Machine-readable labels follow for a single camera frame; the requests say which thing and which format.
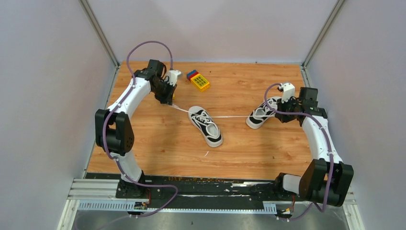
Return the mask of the black white sneaker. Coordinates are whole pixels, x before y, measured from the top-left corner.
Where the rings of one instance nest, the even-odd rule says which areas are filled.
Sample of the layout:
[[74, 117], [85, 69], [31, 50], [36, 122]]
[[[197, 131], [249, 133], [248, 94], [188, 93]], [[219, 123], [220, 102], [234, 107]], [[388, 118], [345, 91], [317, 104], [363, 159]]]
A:
[[[281, 97], [273, 96], [267, 99], [267, 103], [271, 106], [271, 108], [277, 110], [277, 102], [279, 99], [281, 99]], [[271, 110], [265, 102], [263, 102], [246, 118], [246, 124], [252, 129], [258, 129], [271, 117], [275, 117], [275, 112]]]

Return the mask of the white shoe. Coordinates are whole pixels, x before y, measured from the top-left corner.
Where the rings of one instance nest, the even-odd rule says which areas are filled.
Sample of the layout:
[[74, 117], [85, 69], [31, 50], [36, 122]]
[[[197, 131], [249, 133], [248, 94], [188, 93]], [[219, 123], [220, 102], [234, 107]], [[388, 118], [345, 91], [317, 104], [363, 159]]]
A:
[[208, 146], [216, 148], [222, 145], [221, 131], [204, 108], [200, 106], [190, 107], [188, 117], [191, 123], [202, 133]]

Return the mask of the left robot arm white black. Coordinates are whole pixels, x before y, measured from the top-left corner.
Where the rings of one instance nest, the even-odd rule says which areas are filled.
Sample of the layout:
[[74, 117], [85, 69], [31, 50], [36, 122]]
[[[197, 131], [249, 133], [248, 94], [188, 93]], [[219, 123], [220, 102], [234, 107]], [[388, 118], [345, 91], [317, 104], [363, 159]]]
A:
[[151, 59], [146, 68], [131, 74], [129, 85], [121, 96], [107, 109], [96, 111], [95, 137], [97, 146], [115, 161], [122, 181], [130, 183], [128, 192], [141, 198], [146, 194], [147, 185], [140, 181], [143, 171], [133, 154], [135, 135], [130, 119], [151, 92], [161, 104], [171, 105], [182, 72], [167, 69], [163, 62]]

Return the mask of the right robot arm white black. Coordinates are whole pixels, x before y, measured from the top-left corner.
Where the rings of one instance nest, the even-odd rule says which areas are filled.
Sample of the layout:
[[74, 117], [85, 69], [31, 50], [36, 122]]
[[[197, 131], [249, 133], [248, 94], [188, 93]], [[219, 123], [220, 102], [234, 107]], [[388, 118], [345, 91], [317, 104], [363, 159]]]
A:
[[316, 88], [302, 87], [295, 97], [295, 87], [279, 84], [282, 97], [277, 101], [276, 118], [282, 123], [297, 120], [306, 134], [312, 161], [302, 176], [280, 173], [273, 193], [286, 200], [292, 193], [303, 200], [323, 205], [343, 205], [354, 176], [351, 165], [338, 155], [328, 130], [327, 112], [318, 107]]

